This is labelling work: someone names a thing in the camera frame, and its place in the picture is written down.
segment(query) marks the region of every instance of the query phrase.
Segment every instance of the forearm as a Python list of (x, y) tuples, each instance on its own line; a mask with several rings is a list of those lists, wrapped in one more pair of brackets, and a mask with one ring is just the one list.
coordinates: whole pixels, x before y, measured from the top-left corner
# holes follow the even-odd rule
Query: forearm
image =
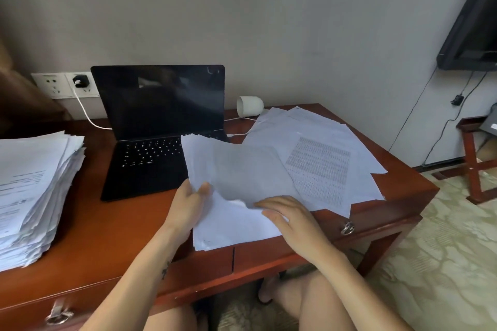
[(174, 231), (160, 228), (81, 331), (143, 330), (158, 284), (176, 250)]
[(358, 331), (412, 330), (333, 246), (323, 250), (316, 267), (333, 286)]

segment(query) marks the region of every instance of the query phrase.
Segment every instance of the white outlet plate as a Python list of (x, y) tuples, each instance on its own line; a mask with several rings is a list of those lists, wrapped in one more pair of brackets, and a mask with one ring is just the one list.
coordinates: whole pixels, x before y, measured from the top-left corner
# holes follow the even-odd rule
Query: white outlet plate
[[(90, 85), (88, 85), (86, 88), (76, 88), (72, 79), (78, 75), (86, 75), (88, 77), (88, 80), (90, 81)], [(71, 88), (74, 89), (79, 98), (100, 96), (91, 72), (66, 72), (65, 77), (67, 78), (67, 83)]]
[(38, 88), (52, 99), (74, 98), (63, 73), (31, 74)]

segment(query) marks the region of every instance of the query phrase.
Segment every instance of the black power plug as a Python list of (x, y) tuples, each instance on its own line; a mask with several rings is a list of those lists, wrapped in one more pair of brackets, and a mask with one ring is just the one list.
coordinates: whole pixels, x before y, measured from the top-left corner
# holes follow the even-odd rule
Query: black power plug
[(464, 96), (463, 95), (457, 95), (450, 103), (454, 106), (459, 106), (460, 104), (463, 103)]
[(76, 88), (86, 88), (90, 85), (90, 80), (86, 75), (77, 75), (72, 78), (72, 81), (74, 82), (74, 86)]

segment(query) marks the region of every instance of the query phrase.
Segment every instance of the person's left arm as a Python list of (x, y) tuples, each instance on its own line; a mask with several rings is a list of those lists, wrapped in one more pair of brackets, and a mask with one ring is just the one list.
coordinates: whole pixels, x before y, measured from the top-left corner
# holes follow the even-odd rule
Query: person's left arm
[(143, 330), (158, 284), (164, 279), (177, 248), (188, 239), (190, 230), (199, 220), (209, 192), (207, 183), (202, 184), (198, 192), (193, 192), (190, 182), (183, 182), (163, 226), (136, 256), (81, 331)]

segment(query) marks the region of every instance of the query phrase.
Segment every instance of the laptop screen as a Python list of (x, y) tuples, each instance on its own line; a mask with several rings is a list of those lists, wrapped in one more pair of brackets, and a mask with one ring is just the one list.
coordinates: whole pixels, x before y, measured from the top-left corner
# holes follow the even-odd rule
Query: laptop screen
[(117, 140), (223, 129), (224, 66), (94, 66)]

